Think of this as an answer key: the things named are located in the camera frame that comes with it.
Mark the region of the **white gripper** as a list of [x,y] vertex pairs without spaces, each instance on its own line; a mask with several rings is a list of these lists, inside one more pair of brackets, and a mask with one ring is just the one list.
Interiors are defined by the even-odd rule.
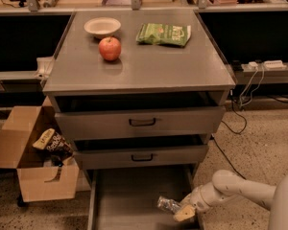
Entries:
[[180,208],[174,214],[174,220],[181,222],[191,219],[197,212],[206,212],[211,208],[214,188],[212,185],[196,187],[191,195],[187,195],[181,202]]

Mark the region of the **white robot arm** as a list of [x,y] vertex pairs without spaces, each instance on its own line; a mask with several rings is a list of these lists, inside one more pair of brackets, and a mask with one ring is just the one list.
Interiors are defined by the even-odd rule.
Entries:
[[191,219],[196,213],[206,212],[239,196],[270,211],[268,230],[288,230],[288,175],[276,186],[271,186],[219,170],[210,182],[195,188],[180,202],[174,220]]

